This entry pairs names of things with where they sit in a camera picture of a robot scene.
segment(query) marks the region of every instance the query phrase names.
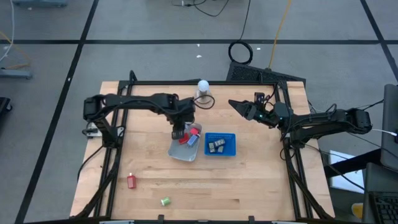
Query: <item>desk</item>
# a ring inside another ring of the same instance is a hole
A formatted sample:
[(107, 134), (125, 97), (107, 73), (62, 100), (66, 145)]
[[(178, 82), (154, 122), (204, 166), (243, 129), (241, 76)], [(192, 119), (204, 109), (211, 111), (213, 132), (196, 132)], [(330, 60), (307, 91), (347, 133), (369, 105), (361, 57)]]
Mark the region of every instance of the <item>desk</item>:
[[(101, 94), (116, 93), (118, 82), (104, 82)], [(288, 83), (292, 108), (296, 114), (309, 113), (303, 83)], [(133, 95), (177, 93), (180, 98), (193, 96), (194, 85), (134, 85)], [(172, 126), (164, 116), (150, 111), (130, 110), (114, 196), (112, 219), (156, 220), (294, 220), (286, 164), (279, 157), (280, 131), (247, 121), (229, 104), (228, 99), (252, 100), (254, 92), (272, 93), (264, 85), (211, 85), (216, 99), (211, 110), (197, 108), (195, 119), (205, 132), (236, 133), (236, 157), (206, 157), (204, 139), (200, 139), (197, 158), (183, 162), (167, 155)], [(315, 140), (309, 144), (318, 147)], [(85, 158), (101, 145), (101, 139), (88, 141)], [(82, 210), (100, 181), (104, 150), (83, 169), (76, 188), (71, 215)], [(308, 189), (319, 204), (334, 216), (330, 194), (318, 151), (302, 149)], [(137, 188), (128, 189), (126, 177), (137, 177)], [(305, 216), (302, 194), (301, 214)], [(160, 200), (172, 203), (162, 207)], [(108, 193), (104, 194), (104, 214)]]

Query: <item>red block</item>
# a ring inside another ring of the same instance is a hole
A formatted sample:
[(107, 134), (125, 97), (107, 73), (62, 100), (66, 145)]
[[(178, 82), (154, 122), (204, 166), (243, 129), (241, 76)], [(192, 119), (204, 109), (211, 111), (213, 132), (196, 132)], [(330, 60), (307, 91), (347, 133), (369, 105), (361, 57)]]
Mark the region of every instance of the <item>red block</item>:
[(199, 134), (199, 130), (197, 130), (196, 128), (192, 128), (191, 134), (197, 135), (197, 134)]
[(178, 141), (179, 141), (180, 144), (185, 144), (185, 143), (188, 142), (188, 140), (189, 140), (189, 135), (188, 135), (188, 133), (185, 133), (184, 134), (184, 138), (181, 138)]

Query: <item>white light bulb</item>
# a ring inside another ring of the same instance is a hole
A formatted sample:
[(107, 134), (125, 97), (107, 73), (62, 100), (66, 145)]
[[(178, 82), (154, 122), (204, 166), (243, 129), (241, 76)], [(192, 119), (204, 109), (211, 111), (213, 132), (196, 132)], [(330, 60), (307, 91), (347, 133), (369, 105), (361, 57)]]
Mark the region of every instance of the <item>white light bulb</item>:
[(206, 92), (209, 90), (209, 83), (206, 80), (200, 80), (198, 82), (198, 89), (201, 92)]

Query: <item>red bottle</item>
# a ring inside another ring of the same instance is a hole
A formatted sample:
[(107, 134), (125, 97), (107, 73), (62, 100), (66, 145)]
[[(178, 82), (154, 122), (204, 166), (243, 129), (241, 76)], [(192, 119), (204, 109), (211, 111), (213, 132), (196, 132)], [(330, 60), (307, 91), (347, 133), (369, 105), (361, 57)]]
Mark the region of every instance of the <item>red bottle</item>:
[(136, 186), (136, 177), (130, 173), (130, 175), (127, 177), (127, 187), (130, 189), (135, 189)]

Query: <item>floor tile line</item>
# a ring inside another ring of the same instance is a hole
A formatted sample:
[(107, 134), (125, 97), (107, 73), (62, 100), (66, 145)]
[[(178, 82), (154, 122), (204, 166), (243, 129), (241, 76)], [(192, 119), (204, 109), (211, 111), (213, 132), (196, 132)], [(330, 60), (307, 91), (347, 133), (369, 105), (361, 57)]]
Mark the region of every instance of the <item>floor tile line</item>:
[(37, 159), (35, 168), (33, 170), (32, 176), (30, 178), (29, 184), (27, 186), (27, 189), (26, 189), (24, 198), (22, 200), (21, 206), (19, 208), (15, 223), (18, 223), (18, 224), (23, 223), (25, 220), (26, 214), (28, 212), (29, 205), (32, 201), (32, 197), (34, 195), (37, 183), (40, 178), (40, 173), (44, 166), (45, 158), (47, 157), (47, 154), (49, 152), (50, 145), (51, 145), (55, 130), (57, 128), (58, 121), (60, 119), (63, 105), (65, 104), (65, 100), (68, 95), (70, 84), (73, 80), (73, 75), (75, 74), (75, 70), (78, 65), (78, 61), (80, 59), (81, 51), (84, 46), (84, 40), (87, 38), (87, 34), (90, 29), (90, 25), (93, 22), (94, 14), (95, 14), (96, 8), (98, 6), (98, 1), (99, 0), (93, 1), (93, 4), (90, 9), (90, 13), (88, 14), (87, 21), (86, 21), (85, 27), (83, 29), (83, 33), (81, 34), (80, 41), (76, 48), (75, 55), (73, 56), (72, 63), (70, 65), (67, 77), (65, 79), (65, 83), (62, 87), (60, 98), (58, 99), (57, 107), (55, 108), (54, 114), (52, 116), (49, 129), (47, 131), (47, 134), (44, 139), (44, 143), (40, 150), (39, 158)]
[(390, 52), (390, 49), (388, 48), (388, 46), (386, 44), (387, 42), (384, 40), (384, 37), (381, 34), (379, 26), (377, 25), (376, 20), (374, 19), (366, 0), (361, 0), (361, 4), (362, 4), (363, 9), (365, 10), (365, 13), (366, 13), (368, 19), (369, 19), (369, 22), (372, 25), (373, 31), (376, 34), (377, 39), (380, 41), (381, 48), (383, 49), (384, 55), (387, 58), (388, 64), (390, 65), (393, 74), (395, 75), (396, 79), (398, 80), (398, 67), (397, 67), (396, 61), (394, 60), (394, 57), (392, 56), (392, 54)]
[[(171, 39), (171, 40), (15, 40), (15, 44), (114, 44), (114, 45), (148, 45), (148, 44), (230, 44), (235, 39)], [(247, 39), (248, 44), (273, 44), (273, 39)], [(304, 45), (372, 45), (380, 44), (380, 40), (297, 40), (281, 39), (278, 44), (304, 44)], [(6, 40), (0, 40), (0, 44), (7, 44)]]

